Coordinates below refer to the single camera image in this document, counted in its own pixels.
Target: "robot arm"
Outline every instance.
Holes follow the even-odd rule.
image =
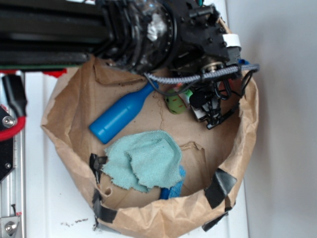
[[[81,65],[95,55],[111,60],[107,64],[112,67],[144,74],[150,82],[190,88],[198,120],[206,120],[211,129],[238,108],[221,114],[221,100],[231,95],[228,79],[248,70],[242,80],[246,86],[259,69],[240,64],[237,36],[223,27],[214,5],[198,6],[193,0],[96,0],[95,5],[0,0],[0,70],[52,71]],[[163,67],[177,77],[150,74]]]

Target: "screw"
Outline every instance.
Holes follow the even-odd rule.
[[[13,127],[14,119],[11,116],[6,116],[2,119],[2,124],[6,128]]]
[[[9,235],[13,234],[16,230],[16,224],[14,222],[8,222],[4,229],[5,229],[5,232],[7,232]]]

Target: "green object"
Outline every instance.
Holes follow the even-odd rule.
[[[168,93],[175,93],[174,89],[170,89]],[[168,109],[173,114],[181,114],[189,107],[189,98],[193,95],[191,90],[186,90],[176,96],[166,96],[165,101]]]
[[[149,192],[154,186],[171,188],[182,180],[182,152],[163,130],[124,136],[105,152],[108,161],[102,171],[121,188]]]

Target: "gray braided cable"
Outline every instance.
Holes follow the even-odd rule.
[[[258,64],[247,64],[241,66],[241,70],[259,70],[260,66]],[[177,78],[167,78],[167,77],[158,77],[150,73],[145,73],[147,77],[149,77],[151,80],[156,81],[158,83],[164,83],[164,84],[177,84],[177,83],[191,83],[194,81],[198,81],[201,78],[205,79],[214,79],[219,78],[224,75],[232,74],[238,72],[239,67],[238,66],[231,66],[228,68],[222,68],[215,72],[209,72],[204,73],[202,76],[200,75],[192,75],[187,77],[177,77]]]

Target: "bolt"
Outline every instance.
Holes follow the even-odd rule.
[[[14,119],[11,116],[6,116],[2,119],[2,124],[6,128],[13,127]]]
[[[219,28],[219,33],[224,33],[224,29],[222,27]]]
[[[14,232],[15,232],[15,230],[16,230],[16,224],[14,223],[14,222],[8,222],[6,225],[5,225],[5,227],[4,227],[4,229],[5,229],[5,232],[7,232],[8,234],[13,234]]]

